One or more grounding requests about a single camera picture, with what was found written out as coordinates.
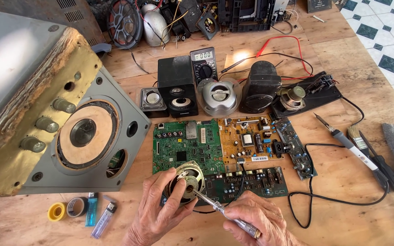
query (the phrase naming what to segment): black computer speaker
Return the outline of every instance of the black computer speaker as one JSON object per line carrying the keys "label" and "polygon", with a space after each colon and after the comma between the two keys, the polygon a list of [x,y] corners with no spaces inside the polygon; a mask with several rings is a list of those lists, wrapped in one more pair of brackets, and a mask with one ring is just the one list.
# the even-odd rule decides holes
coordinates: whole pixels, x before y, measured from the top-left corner
{"label": "black computer speaker", "polygon": [[255,62],[249,71],[239,110],[243,113],[262,113],[271,104],[281,88],[281,77],[276,67],[267,61]]}
{"label": "black computer speaker", "polygon": [[198,115],[190,56],[158,60],[158,90],[173,118]]}

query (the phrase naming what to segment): hand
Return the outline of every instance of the hand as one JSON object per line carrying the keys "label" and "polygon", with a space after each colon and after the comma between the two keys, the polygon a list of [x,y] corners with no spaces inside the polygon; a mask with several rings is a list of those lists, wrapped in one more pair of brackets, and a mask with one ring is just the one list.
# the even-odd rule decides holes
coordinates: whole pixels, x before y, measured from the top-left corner
{"label": "hand", "polygon": [[198,199],[179,208],[186,182],[179,180],[164,207],[159,205],[162,191],[176,176],[176,169],[158,172],[144,180],[142,199],[129,231],[123,238],[124,246],[149,246],[157,242],[184,217],[190,215]]}
{"label": "hand", "polygon": [[261,231],[258,240],[238,227],[233,221],[225,221],[223,227],[245,246],[307,246],[287,231],[287,223],[281,209],[274,203],[261,198],[251,191],[245,191],[225,209],[231,219],[242,219]]}

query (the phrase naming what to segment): roll of tape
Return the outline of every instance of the roll of tape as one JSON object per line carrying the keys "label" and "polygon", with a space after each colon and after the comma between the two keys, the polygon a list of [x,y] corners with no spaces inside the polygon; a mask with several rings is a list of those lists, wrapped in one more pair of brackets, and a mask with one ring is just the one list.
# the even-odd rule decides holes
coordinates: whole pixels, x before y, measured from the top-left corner
{"label": "roll of tape", "polygon": [[57,202],[48,209],[48,219],[52,222],[63,220],[66,217],[66,203]]}
{"label": "roll of tape", "polygon": [[[83,205],[80,209],[80,212],[76,214],[74,212],[74,205],[80,201]],[[68,214],[69,217],[75,218],[81,215],[84,215],[86,213],[86,210],[88,209],[88,199],[85,197],[74,197],[68,202],[68,206],[66,209],[66,213]]]}

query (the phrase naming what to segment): yellow tape roll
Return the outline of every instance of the yellow tape roll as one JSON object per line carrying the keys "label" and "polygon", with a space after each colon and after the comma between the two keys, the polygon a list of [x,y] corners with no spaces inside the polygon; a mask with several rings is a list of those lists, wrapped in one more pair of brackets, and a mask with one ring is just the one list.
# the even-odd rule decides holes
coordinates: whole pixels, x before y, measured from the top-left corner
{"label": "yellow tape roll", "polygon": [[66,203],[57,202],[48,209],[48,219],[52,222],[63,220],[66,217]]}

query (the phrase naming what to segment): digital multimeter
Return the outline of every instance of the digital multimeter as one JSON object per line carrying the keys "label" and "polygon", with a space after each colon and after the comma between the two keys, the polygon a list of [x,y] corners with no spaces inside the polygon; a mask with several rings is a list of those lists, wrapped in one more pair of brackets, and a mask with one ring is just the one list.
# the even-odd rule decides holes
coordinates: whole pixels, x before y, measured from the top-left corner
{"label": "digital multimeter", "polygon": [[218,80],[217,64],[215,63],[215,48],[194,50],[189,53],[193,64],[194,79],[198,85],[206,78]]}

